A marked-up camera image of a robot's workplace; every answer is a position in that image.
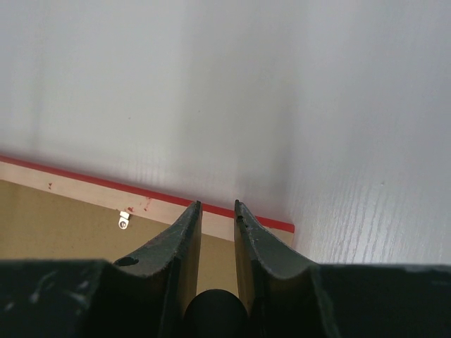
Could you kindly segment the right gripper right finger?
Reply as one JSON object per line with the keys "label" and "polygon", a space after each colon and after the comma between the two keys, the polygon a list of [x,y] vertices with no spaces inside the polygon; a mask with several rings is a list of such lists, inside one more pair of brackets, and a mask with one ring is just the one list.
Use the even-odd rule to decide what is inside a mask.
{"label": "right gripper right finger", "polygon": [[314,262],[264,228],[241,201],[234,212],[238,293],[250,336],[318,337]]}

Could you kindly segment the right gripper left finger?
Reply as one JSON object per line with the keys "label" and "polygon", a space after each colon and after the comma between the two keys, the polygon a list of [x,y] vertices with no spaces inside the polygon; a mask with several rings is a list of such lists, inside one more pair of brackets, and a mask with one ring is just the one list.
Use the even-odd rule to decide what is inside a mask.
{"label": "right gripper left finger", "polygon": [[175,337],[197,294],[202,204],[191,203],[166,230],[113,264],[132,275],[145,327],[157,337]]}

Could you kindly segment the red picture frame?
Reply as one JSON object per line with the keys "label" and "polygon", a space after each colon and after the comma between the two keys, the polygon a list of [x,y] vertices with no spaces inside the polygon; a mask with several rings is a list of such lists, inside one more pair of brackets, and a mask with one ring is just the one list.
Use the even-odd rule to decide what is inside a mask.
{"label": "red picture frame", "polygon": [[[190,205],[146,189],[1,157],[2,258],[105,258],[154,238]],[[119,214],[130,214],[126,230]]]}

